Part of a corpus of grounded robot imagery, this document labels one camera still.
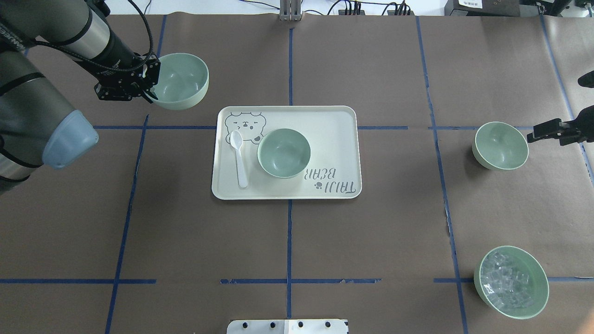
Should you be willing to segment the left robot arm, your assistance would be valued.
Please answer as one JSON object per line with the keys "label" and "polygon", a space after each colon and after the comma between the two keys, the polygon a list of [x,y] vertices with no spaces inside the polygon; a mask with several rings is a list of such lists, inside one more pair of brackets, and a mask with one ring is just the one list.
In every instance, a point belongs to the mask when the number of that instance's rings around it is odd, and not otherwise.
{"label": "left robot arm", "polygon": [[132,51],[107,21],[104,0],[3,0],[0,55],[0,187],[5,194],[39,167],[62,169],[98,143],[83,113],[34,65],[26,53],[48,47],[72,59],[97,83],[101,101],[153,103],[161,62],[143,10],[149,49]]}

